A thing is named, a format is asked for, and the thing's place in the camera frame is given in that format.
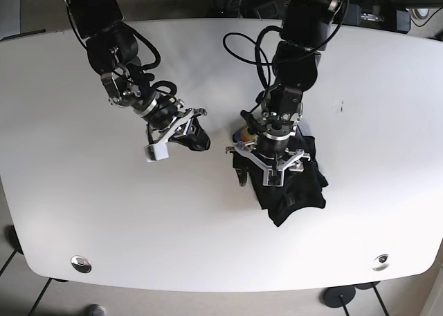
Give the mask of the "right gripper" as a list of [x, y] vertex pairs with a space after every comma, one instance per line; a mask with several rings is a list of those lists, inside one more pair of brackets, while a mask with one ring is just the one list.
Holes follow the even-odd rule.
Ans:
[[208, 151], [210, 138], [198, 117], [205, 109], [184, 107], [176, 98], [177, 86], [169, 81], [154, 81], [154, 75], [133, 72], [113, 78], [111, 73], [100, 76], [109, 101], [120, 107], [130, 107], [147, 127], [149, 145], [173, 142], [191, 151]]

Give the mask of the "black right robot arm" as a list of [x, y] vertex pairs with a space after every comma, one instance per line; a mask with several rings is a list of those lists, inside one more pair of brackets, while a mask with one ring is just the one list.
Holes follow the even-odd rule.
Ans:
[[111, 104], [134, 110], [147, 127], [151, 160], [169, 142], [191, 151], [207, 151], [210, 138], [199, 124], [205, 109], [186, 109], [177, 86], [155, 79], [161, 63], [155, 45], [123, 21], [117, 0], [64, 0], [72, 30], [100, 76]]

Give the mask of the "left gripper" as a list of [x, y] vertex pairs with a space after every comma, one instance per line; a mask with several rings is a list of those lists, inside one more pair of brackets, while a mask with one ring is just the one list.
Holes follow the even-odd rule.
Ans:
[[260, 170], [259, 182], [264, 187], [282, 187], [288, 171], [303, 172], [303, 160], [310, 160], [311, 155], [302, 148], [289, 148], [289, 141], [297, 134], [301, 110], [280, 115], [263, 111], [258, 119], [251, 111], [243, 110], [240, 115], [251, 137], [233, 141], [226, 148], [226, 153], [233, 155], [233, 168], [240, 187], [246, 186], [250, 168]]

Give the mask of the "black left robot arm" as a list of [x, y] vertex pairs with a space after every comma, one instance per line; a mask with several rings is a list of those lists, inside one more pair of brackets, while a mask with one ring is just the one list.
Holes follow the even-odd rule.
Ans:
[[302, 117], [302, 99], [318, 78], [321, 53], [341, 29], [350, 0], [288, 0], [281, 26], [267, 26], [254, 44], [254, 60], [263, 85], [256, 99], [261, 116], [241, 111], [251, 141], [227, 148], [239, 185], [248, 179], [260, 187], [284, 187], [310, 166], [313, 154], [294, 146]]

